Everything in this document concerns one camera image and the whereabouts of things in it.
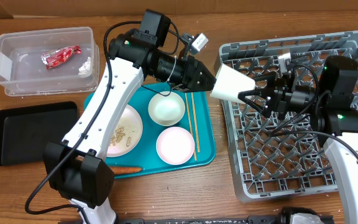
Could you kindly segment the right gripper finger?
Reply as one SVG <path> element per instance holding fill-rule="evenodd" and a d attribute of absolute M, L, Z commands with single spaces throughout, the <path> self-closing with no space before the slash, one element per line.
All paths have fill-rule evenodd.
<path fill-rule="evenodd" d="M 273 104 L 272 93 L 273 91 L 268 88 L 256 88 L 239 92 L 237 98 L 264 117 L 270 117 Z"/>
<path fill-rule="evenodd" d="M 256 82 L 260 82 L 265 80 L 267 83 L 273 83 L 277 77 L 278 73 L 276 71 L 269 72 L 267 74 L 263 74 L 254 78 Z"/>

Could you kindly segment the red snack wrapper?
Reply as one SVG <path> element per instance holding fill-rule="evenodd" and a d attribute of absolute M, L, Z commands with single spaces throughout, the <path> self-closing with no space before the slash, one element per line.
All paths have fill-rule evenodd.
<path fill-rule="evenodd" d="M 79 45 L 72 45 L 57 50 L 45 52 L 41 56 L 42 62 L 45 64 L 46 69 L 52 69 L 65 63 L 74 54 L 80 54 L 81 48 Z"/>

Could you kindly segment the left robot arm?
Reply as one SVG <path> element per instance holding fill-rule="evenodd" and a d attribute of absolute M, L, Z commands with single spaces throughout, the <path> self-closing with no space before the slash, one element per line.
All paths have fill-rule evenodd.
<path fill-rule="evenodd" d="M 192 56 L 176 59 L 161 51 L 171 25 L 146 10 L 139 28 L 103 41 L 106 69 L 83 114 L 60 143 L 44 150 L 46 181 L 69 200 L 84 223 L 115 223 L 108 197 L 114 172 L 106 164 L 111 136 L 126 105 L 147 76 L 174 90 L 210 91 L 215 77 Z"/>

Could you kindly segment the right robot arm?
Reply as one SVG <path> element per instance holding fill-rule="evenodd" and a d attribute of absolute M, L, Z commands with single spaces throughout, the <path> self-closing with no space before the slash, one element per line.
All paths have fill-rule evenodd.
<path fill-rule="evenodd" d="M 358 111 L 352 108 L 358 81 L 358 63 L 341 55 L 328 56 L 321 75 L 312 73 L 314 87 L 299 86 L 287 73 L 275 72 L 255 77 L 265 80 L 264 88 L 242 91 L 238 99 L 265 117 L 277 112 L 308 113 L 311 130 L 316 135 L 337 178 L 337 186 L 348 223 L 358 223 Z"/>

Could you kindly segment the white paper cup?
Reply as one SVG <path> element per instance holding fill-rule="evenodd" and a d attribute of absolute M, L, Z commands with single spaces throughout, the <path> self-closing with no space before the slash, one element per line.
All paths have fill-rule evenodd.
<path fill-rule="evenodd" d="M 210 97 L 244 104 L 238 99 L 238 94 L 254 88 L 255 80 L 222 63 L 216 73 L 216 83 Z"/>

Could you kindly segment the white tissue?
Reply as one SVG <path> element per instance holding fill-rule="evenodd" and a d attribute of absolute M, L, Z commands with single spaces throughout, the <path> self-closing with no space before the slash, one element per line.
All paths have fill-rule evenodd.
<path fill-rule="evenodd" d="M 88 72 L 90 71 L 91 66 L 91 58 L 88 57 L 86 62 L 82 64 L 82 66 L 78 69 L 78 74 L 81 76 L 87 76 Z"/>

